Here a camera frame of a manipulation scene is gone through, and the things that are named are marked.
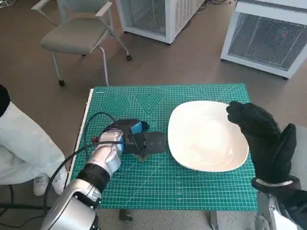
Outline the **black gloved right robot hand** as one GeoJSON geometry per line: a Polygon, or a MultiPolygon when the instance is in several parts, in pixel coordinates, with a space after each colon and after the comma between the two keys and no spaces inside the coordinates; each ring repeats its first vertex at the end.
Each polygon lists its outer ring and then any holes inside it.
{"type": "Polygon", "coordinates": [[[269,184],[289,181],[297,144],[295,125],[281,131],[270,113],[252,103],[232,101],[226,111],[248,142],[256,178],[269,184]]]}

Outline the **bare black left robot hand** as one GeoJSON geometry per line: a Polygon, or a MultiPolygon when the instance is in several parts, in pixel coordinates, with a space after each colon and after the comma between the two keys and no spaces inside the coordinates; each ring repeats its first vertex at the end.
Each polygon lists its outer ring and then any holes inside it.
{"type": "Polygon", "coordinates": [[[145,121],[139,119],[120,119],[108,125],[103,131],[107,132],[112,129],[123,131],[124,134],[137,134],[145,132],[150,128],[150,125],[145,121]]]}

